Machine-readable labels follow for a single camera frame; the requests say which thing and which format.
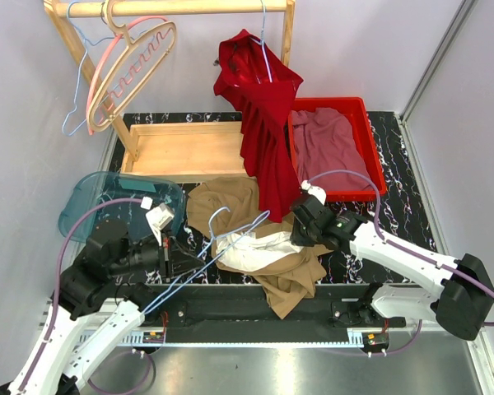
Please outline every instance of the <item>teal plastic bin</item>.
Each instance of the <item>teal plastic bin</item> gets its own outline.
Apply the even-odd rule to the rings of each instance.
[[[175,217],[170,223],[170,228],[174,234],[177,234],[184,220],[186,203],[183,190],[178,184],[164,179],[109,171],[97,171],[77,183],[68,204],[58,218],[60,233],[66,236],[86,211],[102,202],[121,197],[144,198],[145,196],[153,199],[154,206],[163,202],[174,211]],[[73,234],[72,240],[86,242],[94,224],[105,218],[119,218],[126,221],[130,238],[134,241],[139,240],[151,235],[145,217],[146,212],[136,203],[120,203],[105,207],[84,221]]]

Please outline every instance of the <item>brown cloth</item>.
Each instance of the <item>brown cloth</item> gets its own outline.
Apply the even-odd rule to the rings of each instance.
[[[208,220],[220,207],[227,206],[231,212],[222,211],[212,222],[215,235],[222,235],[254,221],[260,214],[259,189],[255,179],[242,177],[219,178],[196,187],[189,193],[187,216],[189,226],[210,238]],[[281,231],[291,231],[293,215],[285,216],[282,223],[269,220],[258,226],[257,238]],[[216,243],[212,256],[216,256]],[[303,299],[315,296],[315,282],[326,275],[318,256],[329,251],[324,246],[304,247],[256,272],[246,272],[259,282],[267,295],[267,302],[278,317],[284,318]],[[229,272],[235,269],[217,262],[218,268]]]

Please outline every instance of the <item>hanger hook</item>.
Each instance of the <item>hanger hook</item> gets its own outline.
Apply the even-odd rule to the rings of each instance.
[[[126,27],[126,24],[123,23],[121,26],[119,26],[114,22],[114,4],[118,1],[119,0],[106,0],[105,2],[103,2],[101,6],[102,15],[104,15],[106,24],[114,32],[114,34],[123,35],[128,45],[130,45],[133,44],[133,42],[132,38],[130,37],[130,33],[128,32],[128,27]]]

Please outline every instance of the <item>red plastic container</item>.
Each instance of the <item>red plastic container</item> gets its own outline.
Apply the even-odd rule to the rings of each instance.
[[[304,109],[315,111],[318,108],[336,109],[344,114],[352,124],[353,139],[359,154],[361,154],[371,181],[379,189],[379,193],[386,193],[386,182],[382,166],[377,155],[377,146],[371,133],[370,121],[364,107],[364,102],[360,97],[319,97],[300,98],[295,100],[293,108],[295,111]],[[291,115],[289,115],[289,145],[291,146],[291,161],[296,170],[295,138]],[[374,191],[326,191],[328,202],[370,202],[375,200]]]

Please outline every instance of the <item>wooden hanger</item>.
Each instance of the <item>wooden hanger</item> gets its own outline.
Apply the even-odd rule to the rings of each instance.
[[[115,37],[106,49],[102,58],[100,59],[99,64],[97,65],[96,72],[93,76],[93,81],[90,85],[90,93],[88,95],[88,103],[86,105],[86,119],[88,122],[88,130],[90,131],[90,134],[93,134],[93,132],[100,132],[102,130],[105,130],[109,125],[111,125],[114,119],[126,108],[126,106],[135,97],[135,95],[145,86],[152,73],[157,69],[166,55],[168,55],[172,48],[174,48],[177,37],[175,23],[172,21],[166,21],[166,19],[162,16],[144,16],[131,22],[128,26],[126,26],[126,24],[122,24],[121,26],[116,25],[113,19],[113,7],[114,4],[118,1],[119,0],[107,0],[103,3],[101,8],[106,24],[114,32]],[[151,19],[160,19],[163,22],[151,28],[146,33],[143,33],[137,39],[132,39],[129,33],[129,29],[143,21]],[[152,59],[153,54],[158,49],[164,48],[161,43],[168,35],[172,36],[171,41],[164,49],[165,52],[163,52],[163,54],[154,61]],[[114,62],[114,65],[111,67],[111,69],[108,71],[108,74],[100,84],[99,89],[95,91],[95,86],[97,80],[99,79],[100,71],[105,65],[106,59],[109,57],[113,48],[121,40],[121,38],[124,38],[124,40],[126,41],[126,48],[121,53],[119,58]],[[109,91],[110,87],[114,84],[114,79],[117,76],[124,75],[120,73],[120,69],[124,65],[124,62],[128,60],[129,56],[144,42],[148,43],[144,52],[139,55],[138,61],[133,63],[130,66],[128,73],[126,73],[126,75],[130,76],[129,81],[127,81],[125,77],[120,77],[119,84],[116,85],[116,88],[112,91]],[[118,99],[119,97],[121,97],[125,92],[125,88],[133,81],[133,79],[141,77],[139,75],[139,72],[141,71],[143,64],[147,62],[154,63],[150,67],[148,72],[142,76],[141,81],[137,83],[137,85],[126,95],[126,97],[118,105],[113,103],[108,108],[108,118],[103,118],[100,121],[96,121],[95,113],[102,104],[102,101],[104,101],[107,96],[112,96],[112,99]]]

